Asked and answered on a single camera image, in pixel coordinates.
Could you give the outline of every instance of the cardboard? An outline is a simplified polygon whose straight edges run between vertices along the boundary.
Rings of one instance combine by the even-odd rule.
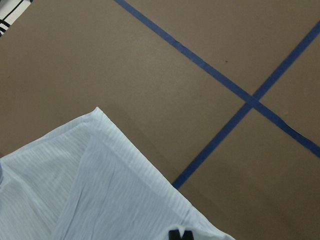
[[[320,145],[320,38],[303,52],[261,102]]]
[[[243,104],[114,1],[33,2],[0,51],[3,154],[98,106],[172,182]]]
[[[320,1],[128,0],[253,94],[319,21]]]
[[[316,240],[320,161],[255,110],[180,192],[237,240]]]

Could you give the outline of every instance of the white fabric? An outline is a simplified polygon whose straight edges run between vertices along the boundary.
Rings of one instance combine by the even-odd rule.
[[[0,159],[0,240],[232,240],[96,108]]]

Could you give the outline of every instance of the tape line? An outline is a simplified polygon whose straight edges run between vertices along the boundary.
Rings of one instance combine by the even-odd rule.
[[[259,99],[272,87],[280,76],[289,68],[289,66],[297,59],[304,49],[312,42],[319,34],[320,22],[311,30],[304,38],[304,42],[300,43],[294,51],[282,62],[282,64],[272,73],[272,75],[262,84],[253,96],[244,91],[237,84],[232,82],[218,70],[206,63],[203,59],[197,56],[194,52],[183,46],[175,40],[171,35],[165,32],[162,28],[136,10],[125,0],[114,0],[130,14],[136,17],[139,21],[149,27],[152,31],[158,34],[161,38],[167,41],[170,45],[176,48],[179,52],[185,55],[188,59],[214,77],[217,81],[223,84],[230,91],[246,102],[246,104],[231,118],[231,120],[221,129],[221,131],[209,142],[209,144],[199,153],[199,155],[190,163],[190,165],[182,172],[182,174],[174,181],[173,186],[179,188],[190,175],[204,162],[204,160],[212,153],[212,151],[220,144],[220,142],[234,129],[234,127],[245,117],[245,115],[255,108],[259,113],[268,118],[276,126],[294,138],[297,142],[309,149],[317,157],[320,158],[320,147],[314,142],[302,136],[300,133],[288,126],[278,115],[259,102]]]

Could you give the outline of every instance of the black object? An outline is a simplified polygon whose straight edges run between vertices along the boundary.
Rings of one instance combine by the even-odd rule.
[[[192,231],[184,231],[183,236],[181,238],[179,230],[170,230],[169,240],[195,240],[195,239]]]

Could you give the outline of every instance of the blue tape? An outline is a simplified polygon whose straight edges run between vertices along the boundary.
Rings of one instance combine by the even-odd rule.
[[[284,72],[296,61],[303,51],[311,44],[320,32],[320,22],[318,22],[304,39],[294,48],[294,50],[285,58],[285,60],[275,69],[275,71],[267,78],[267,80],[259,87],[253,96],[260,100],[266,92],[276,83],[276,81],[284,74]],[[217,146],[228,136],[228,134],[237,126],[237,124],[252,109],[248,103],[244,104],[240,110],[227,122],[227,124],[217,133],[217,135],[205,146],[205,148],[195,157],[195,159],[186,167],[186,169],[177,177],[172,185],[179,189],[188,178],[200,167],[200,165],[209,157],[209,155],[217,148]],[[289,129],[284,122],[278,123],[282,126],[282,130],[290,136],[295,137],[295,131]],[[319,153],[315,150],[315,155],[319,157]]]
[[[294,62],[294,60],[303,52],[307,47],[307,44],[310,44],[311,41],[319,34],[320,22],[313,28],[312,34],[305,39],[305,43],[299,44],[296,51],[293,51],[283,63],[274,71],[274,73],[264,82],[264,84],[255,92],[253,96],[244,91],[237,84],[232,82],[218,70],[213,68],[211,65],[206,63],[203,59],[197,56],[194,52],[183,46],[180,42],[175,40],[171,35],[165,32],[162,28],[136,10],[133,6],[127,3],[125,0],[114,0],[130,14],[136,17],[139,21],[149,27],[152,31],[158,34],[161,38],[167,41],[170,45],[176,48],[179,52],[185,55],[188,59],[214,77],[217,81],[223,84],[230,91],[235,93],[238,97],[246,102],[246,104],[237,112],[237,114],[222,128],[222,130],[215,136],[212,141],[204,148],[203,151],[195,158],[194,161],[187,167],[187,169],[181,174],[181,177],[178,177],[174,182],[174,186],[178,188],[181,186],[186,179],[199,167],[199,163],[209,156],[210,153],[219,145],[219,143],[232,131],[232,129],[244,118],[244,116],[250,111],[251,108],[255,108],[259,113],[268,118],[271,122],[281,128],[284,132],[293,137],[297,142],[305,146],[317,157],[320,158],[320,147],[315,143],[305,138],[294,129],[289,127],[279,116],[274,112],[265,107],[262,103],[259,102],[260,99],[279,79],[279,77],[288,69],[288,67]]]

